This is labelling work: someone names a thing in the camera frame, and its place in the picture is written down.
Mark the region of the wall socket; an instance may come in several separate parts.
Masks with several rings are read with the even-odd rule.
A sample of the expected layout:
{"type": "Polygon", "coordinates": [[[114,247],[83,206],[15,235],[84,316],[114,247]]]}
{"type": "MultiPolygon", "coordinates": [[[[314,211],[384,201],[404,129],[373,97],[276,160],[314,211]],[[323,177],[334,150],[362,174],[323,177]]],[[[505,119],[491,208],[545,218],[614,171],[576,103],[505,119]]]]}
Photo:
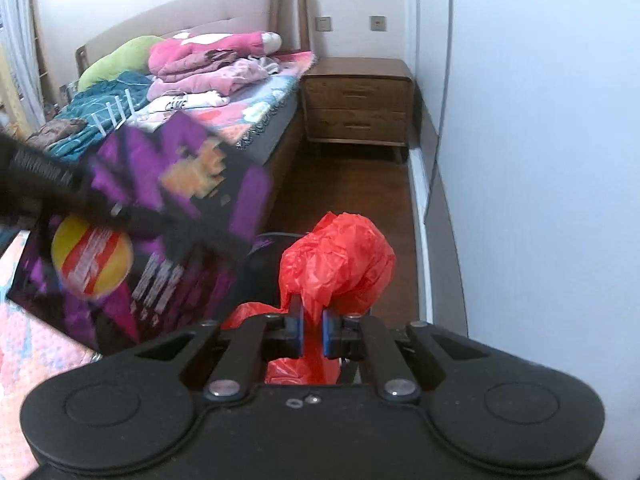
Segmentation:
{"type": "Polygon", "coordinates": [[[370,16],[370,31],[371,32],[385,32],[386,31],[386,17],[384,15],[371,15],[370,16]]]}
{"type": "Polygon", "coordinates": [[[330,16],[317,16],[314,19],[317,32],[330,32],[332,30],[332,18],[330,16]]]}

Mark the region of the white printed shirt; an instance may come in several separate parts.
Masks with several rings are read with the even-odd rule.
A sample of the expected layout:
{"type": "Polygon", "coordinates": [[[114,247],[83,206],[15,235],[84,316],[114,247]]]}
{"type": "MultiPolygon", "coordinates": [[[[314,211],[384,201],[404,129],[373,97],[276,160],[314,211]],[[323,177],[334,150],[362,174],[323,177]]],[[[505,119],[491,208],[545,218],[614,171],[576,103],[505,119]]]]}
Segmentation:
{"type": "Polygon", "coordinates": [[[148,117],[154,114],[171,113],[175,110],[198,110],[207,107],[222,107],[230,103],[228,96],[222,96],[217,91],[204,93],[166,94],[159,96],[149,104],[138,110],[137,118],[148,117]]]}

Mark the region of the wooden nightstand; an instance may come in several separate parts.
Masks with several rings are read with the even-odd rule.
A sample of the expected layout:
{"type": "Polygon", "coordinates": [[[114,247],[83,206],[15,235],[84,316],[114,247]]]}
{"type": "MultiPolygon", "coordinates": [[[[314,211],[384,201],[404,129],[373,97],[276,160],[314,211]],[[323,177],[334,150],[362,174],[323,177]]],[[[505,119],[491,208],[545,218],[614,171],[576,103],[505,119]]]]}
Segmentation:
{"type": "Polygon", "coordinates": [[[309,142],[384,146],[406,159],[414,82],[404,61],[320,58],[300,90],[309,142]]]}

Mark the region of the light pink folded garment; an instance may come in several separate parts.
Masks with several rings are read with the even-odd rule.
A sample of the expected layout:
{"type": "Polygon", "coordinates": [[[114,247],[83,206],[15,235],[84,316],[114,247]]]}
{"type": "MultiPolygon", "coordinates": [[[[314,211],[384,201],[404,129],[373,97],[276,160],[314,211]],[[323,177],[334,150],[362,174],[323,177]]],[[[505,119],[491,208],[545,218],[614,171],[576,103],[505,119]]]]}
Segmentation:
{"type": "Polygon", "coordinates": [[[153,101],[160,96],[169,96],[170,94],[195,94],[209,91],[216,91],[221,96],[231,96],[236,90],[269,77],[268,70],[265,70],[258,62],[248,58],[240,58],[219,70],[191,75],[175,82],[156,78],[150,85],[146,98],[153,101]]]}

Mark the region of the brown plush blanket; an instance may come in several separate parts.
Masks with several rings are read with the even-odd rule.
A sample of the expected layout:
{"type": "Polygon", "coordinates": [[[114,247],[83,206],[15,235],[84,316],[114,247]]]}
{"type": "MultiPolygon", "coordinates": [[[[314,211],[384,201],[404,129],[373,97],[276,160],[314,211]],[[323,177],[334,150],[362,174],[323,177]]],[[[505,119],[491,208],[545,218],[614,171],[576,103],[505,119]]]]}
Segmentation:
{"type": "Polygon", "coordinates": [[[81,132],[86,125],[87,122],[82,118],[54,118],[44,124],[37,132],[29,136],[26,144],[33,148],[38,148],[38,150],[45,151],[55,144],[55,142],[81,132]]]}

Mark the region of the purple orange snack bag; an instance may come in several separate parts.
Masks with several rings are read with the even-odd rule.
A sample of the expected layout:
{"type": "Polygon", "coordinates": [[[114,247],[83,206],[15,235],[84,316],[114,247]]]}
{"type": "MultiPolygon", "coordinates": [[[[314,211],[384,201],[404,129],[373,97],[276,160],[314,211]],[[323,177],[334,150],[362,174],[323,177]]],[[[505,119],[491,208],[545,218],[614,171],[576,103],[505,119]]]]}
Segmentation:
{"type": "Polygon", "coordinates": [[[270,171],[188,114],[81,158],[1,144],[1,218],[28,239],[9,298],[103,354],[210,318],[254,246],[270,171]]]}

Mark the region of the pink folded blanket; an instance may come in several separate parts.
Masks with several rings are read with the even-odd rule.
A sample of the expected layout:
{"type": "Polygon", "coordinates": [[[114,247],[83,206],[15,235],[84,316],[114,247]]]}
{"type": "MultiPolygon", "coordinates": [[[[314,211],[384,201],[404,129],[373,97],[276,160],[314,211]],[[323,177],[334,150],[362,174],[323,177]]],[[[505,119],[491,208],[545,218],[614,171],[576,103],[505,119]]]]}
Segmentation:
{"type": "Polygon", "coordinates": [[[268,56],[278,52],[283,41],[276,32],[201,34],[168,38],[151,48],[149,70],[164,81],[216,70],[239,58],[268,56]]]}

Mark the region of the teal quilt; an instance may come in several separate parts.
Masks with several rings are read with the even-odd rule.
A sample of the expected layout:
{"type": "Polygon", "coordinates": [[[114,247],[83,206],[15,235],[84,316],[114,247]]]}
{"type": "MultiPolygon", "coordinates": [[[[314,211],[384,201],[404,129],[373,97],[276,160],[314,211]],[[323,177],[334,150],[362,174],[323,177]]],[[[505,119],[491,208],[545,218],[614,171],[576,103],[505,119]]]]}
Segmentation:
{"type": "Polygon", "coordinates": [[[115,79],[100,81],[73,97],[56,119],[82,119],[85,127],[46,148],[54,156],[65,159],[78,157],[91,145],[101,142],[133,112],[149,104],[146,95],[152,79],[126,70],[115,79]]]}

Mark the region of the floral bed sheet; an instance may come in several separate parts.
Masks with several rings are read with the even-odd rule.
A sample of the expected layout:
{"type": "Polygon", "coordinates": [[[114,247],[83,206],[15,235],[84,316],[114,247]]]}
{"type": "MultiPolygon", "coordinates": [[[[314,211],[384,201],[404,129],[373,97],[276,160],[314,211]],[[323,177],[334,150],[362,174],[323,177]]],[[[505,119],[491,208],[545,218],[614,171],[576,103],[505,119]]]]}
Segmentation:
{"type": "MultiPolygon", "coordinates": [[[[310,51],[248,59],[268,70],[270,77],[236,90],[226,106],[183,110],[238,148],[246,148],[262,135],[272,116],[295,98],[300,78],[317,62],[310,51]]],[[[175,112],[130,118],[127,124],[152,131],[175,112]]]]}

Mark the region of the wall socket right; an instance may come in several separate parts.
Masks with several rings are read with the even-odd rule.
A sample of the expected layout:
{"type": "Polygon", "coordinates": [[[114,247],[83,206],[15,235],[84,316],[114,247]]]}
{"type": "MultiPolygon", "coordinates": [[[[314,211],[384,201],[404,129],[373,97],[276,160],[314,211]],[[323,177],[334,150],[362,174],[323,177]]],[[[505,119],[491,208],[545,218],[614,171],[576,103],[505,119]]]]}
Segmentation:
{"type": "Polygon", "coordinates": [[[370,31],[371,32],[385,32],[386,31],[386,17],[384,15],[371,15],[370,16],[370,31]]]}

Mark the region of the wall socket left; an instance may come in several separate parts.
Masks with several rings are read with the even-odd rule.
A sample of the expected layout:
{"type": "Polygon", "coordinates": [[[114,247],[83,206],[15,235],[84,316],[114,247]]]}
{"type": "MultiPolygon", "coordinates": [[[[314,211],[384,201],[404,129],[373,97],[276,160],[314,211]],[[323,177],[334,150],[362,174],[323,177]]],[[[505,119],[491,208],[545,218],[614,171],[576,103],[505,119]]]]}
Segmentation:
{"type": "Polygon", "coordinates": [[[317,32],[330,32],[332,30],[332,18],[330,16],[317,16],[314,19],[317,32]]]}

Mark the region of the white wardrobe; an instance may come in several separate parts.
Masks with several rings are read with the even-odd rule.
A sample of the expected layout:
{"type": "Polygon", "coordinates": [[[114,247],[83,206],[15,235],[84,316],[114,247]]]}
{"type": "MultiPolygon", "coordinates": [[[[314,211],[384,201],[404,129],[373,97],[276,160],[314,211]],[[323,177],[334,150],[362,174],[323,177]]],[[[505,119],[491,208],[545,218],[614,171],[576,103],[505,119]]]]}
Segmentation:
{"type": "Polygon", "coordinates": [[[639,0],[414,0],[427,318],[600,394],[639,474],[639,0]]]}

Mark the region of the red plastic bag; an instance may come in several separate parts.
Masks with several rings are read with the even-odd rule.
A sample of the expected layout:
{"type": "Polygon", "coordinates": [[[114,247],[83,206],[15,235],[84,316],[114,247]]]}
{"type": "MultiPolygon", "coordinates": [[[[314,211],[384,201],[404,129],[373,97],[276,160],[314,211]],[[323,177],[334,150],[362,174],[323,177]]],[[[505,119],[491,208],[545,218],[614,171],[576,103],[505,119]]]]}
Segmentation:
{"type": "Polygon", "coordinates": [[[396,255],[385,236],[360,214],[326,214],[305,236],[283,252],[275,306],[257,299],[240,300],[224,321],[237,328],[253,315],[286,313],[294,297],[304,307],[303,355],[267,365],[265,382],[276,385],[333,385],[341,365],[323,355],[322,313],[363,314],[392,280],[396,255]]]}

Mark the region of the white curtain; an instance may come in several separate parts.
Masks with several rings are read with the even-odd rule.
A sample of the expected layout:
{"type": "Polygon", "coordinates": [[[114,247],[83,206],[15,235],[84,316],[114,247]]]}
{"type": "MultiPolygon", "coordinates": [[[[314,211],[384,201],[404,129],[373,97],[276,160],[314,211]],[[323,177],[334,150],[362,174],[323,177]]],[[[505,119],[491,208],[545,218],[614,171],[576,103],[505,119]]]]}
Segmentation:
{"type": "Polygon", "coordinates": [[[46,121],[35,44],[32,0],[1,0],[1,41],[32,131],[46,121]]]}

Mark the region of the green pillow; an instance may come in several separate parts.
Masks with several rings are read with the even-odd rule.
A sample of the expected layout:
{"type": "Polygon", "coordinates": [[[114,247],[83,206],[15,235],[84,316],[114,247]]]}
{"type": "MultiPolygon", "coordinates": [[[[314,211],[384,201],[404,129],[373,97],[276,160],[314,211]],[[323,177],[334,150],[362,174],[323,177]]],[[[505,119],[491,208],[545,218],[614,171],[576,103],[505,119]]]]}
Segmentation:
{"type": "Polygon", "coordinates": [[[149,75],[151,48],[163,41],[157,36],[130,39],[112,53],[91,64],[79,77],[77,89],[83,92],[98,82],[115,80],[123,72],[149,75]]]}

